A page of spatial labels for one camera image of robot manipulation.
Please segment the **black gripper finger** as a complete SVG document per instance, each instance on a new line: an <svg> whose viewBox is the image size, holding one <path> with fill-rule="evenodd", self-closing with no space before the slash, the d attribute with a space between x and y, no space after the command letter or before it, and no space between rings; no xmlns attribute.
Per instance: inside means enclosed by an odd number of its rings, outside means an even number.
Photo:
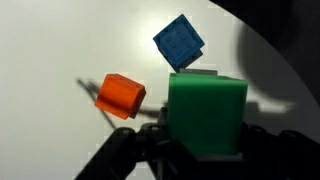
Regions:
<svg viewBox="0 0 320 180"><path fill-rule="evenodd" d="M158 117L159 124L165 124L167 122L167 112L168 112L168 109L166 107L162 107L160 109L160 113Z"/></svg>

